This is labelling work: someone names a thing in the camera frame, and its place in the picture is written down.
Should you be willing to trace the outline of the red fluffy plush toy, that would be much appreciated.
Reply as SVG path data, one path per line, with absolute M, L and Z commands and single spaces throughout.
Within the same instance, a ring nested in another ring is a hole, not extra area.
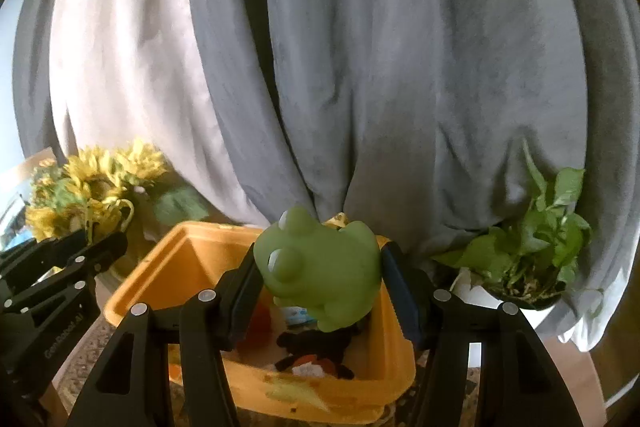
M 258 300 L 248 323 L 245 336 L 238 342 L 240 351 L 253 351 L 266 347 L 272 334 L 270 308 Z

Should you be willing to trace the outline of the Mickey Mouse plush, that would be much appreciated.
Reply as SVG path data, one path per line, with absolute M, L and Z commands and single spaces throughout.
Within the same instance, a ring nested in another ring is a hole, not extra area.
M 367 326 L 357 323 L 329 333 L 319 329 L 284 332 L 278 336 L 277 346 L 284 349 L 286 355 L 274 363 L 274 368 L 281 373 L 293 372 L 294 367 L 311 363 L 324 373 L 351 381 L 355 374 L 344 364 L 345 353 L 352 340 L 366 330 Z

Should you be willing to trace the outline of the green frog toy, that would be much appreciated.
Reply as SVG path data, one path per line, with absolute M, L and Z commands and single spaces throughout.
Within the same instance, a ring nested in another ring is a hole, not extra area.
M 361 221 L 334 229 L 292 207 L 258 236 L 253 253 L 274 304 L 306 309 L 325 333 L 363 319 L 380 291 L 380 247 Z

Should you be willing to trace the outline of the blue tissue pack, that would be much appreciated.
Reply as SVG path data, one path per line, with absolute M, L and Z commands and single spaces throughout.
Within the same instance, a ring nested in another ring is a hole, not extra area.
M 316 319 L 309 314 L 306 308 L 283 307 L 280 311 L 288 329 L 296 329 L 296 327 L 316 323 Z

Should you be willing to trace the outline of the patterned oriental rug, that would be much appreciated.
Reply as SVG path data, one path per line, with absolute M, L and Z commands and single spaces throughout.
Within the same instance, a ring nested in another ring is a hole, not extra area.
M 73 410 L 76 399 L 93 366 L 114 332 L 114 327 L 108 324 L 103 317 L 99 317 L 55 375 L 53 387 L 66 415 L 70 415 Z M 475 423 L 479 384 L 480 369 L 478 367 L 468 369 L 460 426 L 473 426 Z M 407 425 L 409 414 L 416 402 L 417 391 L 418 382 L 415 381 L 396 402 L 384 407 L 382 416 L 372 423 L 372 426 Z M 307 423 L 306 421 L 269 416 L 242 409 L 238 410 L 238 418 L 242 426 L 320 426 L 320 423 Z

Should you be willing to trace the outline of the green plant white pot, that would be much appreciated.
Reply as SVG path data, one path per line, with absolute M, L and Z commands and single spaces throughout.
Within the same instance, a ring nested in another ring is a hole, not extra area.
M 575 282 L 578 257 L 591 242 L 592 228 L 576 212 L 585 171 L 565 167 L 548 179 L 526 141 L 522 151 L 529 176 L 526 211 L 433 260 L 458 272 L 451 287 L 459 287 L 474 305 L 486 303 L 474 293 L 480 287 L 499 303 L 519 307 L 537 327 Z

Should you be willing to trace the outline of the sunflower bouquet in vase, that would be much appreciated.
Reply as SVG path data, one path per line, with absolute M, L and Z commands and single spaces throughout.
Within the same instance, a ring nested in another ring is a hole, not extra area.
M 108 269 L 121 282 L 172 227 L 213 213 L 158 148 L 134 141 L 82 148 L 62 165 L 40 161 L 32 174 L 26 225 L 39 242 L 82 232 L 94 244 L 124 232 L 128 251 Z

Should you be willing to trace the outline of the orange plastic crate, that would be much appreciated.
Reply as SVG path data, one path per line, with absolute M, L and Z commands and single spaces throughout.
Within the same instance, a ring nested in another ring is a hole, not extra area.
M 107 300 L 118 325 L 136 303 L 180 306 L 236 268 L 259 235 L 254 228 L 188 221 L 173 228 Z M 263 291 L 246 337 L 222 357 L 234 403 L 244 410 L 319 424 L 371 424 L 416 376 L 387 291 L 381 289 L 355 335 L 320 347 L 323 336 L 286 327 Z

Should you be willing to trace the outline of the beige curtain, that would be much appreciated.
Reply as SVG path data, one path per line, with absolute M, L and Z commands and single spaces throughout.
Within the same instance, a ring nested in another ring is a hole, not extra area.
M 266 225 L 224 145 L 190 0 L 54 0 L 49 78 L 63 152 L 151 143 L 221 216 Z

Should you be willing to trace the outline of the grey curtain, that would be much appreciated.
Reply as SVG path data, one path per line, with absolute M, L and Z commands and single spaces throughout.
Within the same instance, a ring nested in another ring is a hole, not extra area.
M 2 103 L 23 152 L 62 150 L 54 0 L 21 0 Z M 639 243 L 639 0 L 190 0 L 235 176 L 266 218 L 344 212 L 414 262 L 521 212 L 526 141 L 584 169 L 593 240 L 539 325 L 584 351 Z

